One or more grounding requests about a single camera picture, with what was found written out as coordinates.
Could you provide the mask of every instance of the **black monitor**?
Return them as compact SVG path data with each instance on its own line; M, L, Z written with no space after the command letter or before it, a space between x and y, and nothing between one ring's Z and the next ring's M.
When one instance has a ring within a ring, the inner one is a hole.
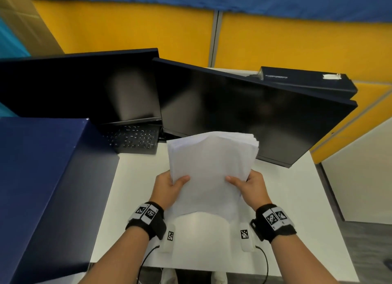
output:
M0 102L21 117L159 120L154 57L158 49L2 60Z
M164 132L252 133L257 158L290 167L357 107L355 101L154 58Z

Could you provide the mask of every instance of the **blue box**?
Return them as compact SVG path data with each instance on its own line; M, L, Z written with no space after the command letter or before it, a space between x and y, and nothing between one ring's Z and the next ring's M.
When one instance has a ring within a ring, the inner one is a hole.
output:
M87 270L118 161L88 119L0 118L0 284Z

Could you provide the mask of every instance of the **black cable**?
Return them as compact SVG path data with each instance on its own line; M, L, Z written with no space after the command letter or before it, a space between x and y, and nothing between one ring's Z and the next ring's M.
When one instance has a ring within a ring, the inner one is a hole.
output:
M143 266L143 264L144 264L144 262L146 261L147 257L151 254L151 252L153 252L155 249L158 249L158 248L159 248L159 245L158 245L158 246L155 246L154 248L152 248L151 251L147 254L146 258L144 258L144 260L143 260L143 262L141 263L141 266L140 266L140 268L139 268L138 280L137 280L136 284L139 284L139 277L140 277L141 267Z
M256 246L256 248L260 249L262 251L262 253L264 254L264 257L265 257L265 261L267 262L267 275L265 276L264 282L262 283L262 284L265 284L268 279L268 259L267 259L267 255L265 255L265 252L262 250L262 248L260 248L259 246Z

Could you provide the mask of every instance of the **floor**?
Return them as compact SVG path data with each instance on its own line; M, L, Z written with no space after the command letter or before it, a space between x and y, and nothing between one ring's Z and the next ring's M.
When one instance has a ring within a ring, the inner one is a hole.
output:
M391 284L392 271L383 264L383 261L386 258L392 258L392 225L343 221L339 207L336 204L322 167L316 165L316 168L350 253L358 278L360 279L360 283ZM204 277L205 279L208 276L201 274L201 277ZM160 268L146 267L142 269L140 283L159 284L160 278ZM262 275L227 274L228 284L261 284L264 281L264 278L265 276ZM191 277L191 279L192 281L190 281L189 284L206 283L194 276ZM281 277L268 277L266 284L282 283L283 280Z

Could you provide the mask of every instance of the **wrist strap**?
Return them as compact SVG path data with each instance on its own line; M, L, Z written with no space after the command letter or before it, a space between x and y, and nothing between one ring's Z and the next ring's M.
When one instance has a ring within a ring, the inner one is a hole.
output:
M131 226L143 228L148 233L150 240L155 236L161 240L166 232L164 210L155 202L141 204L128 219L125 230Z
M251 227L261 241L268 242L278 235L295 235L294 224L287 214L275 204L266 204L256 210L256 219L251 221Z

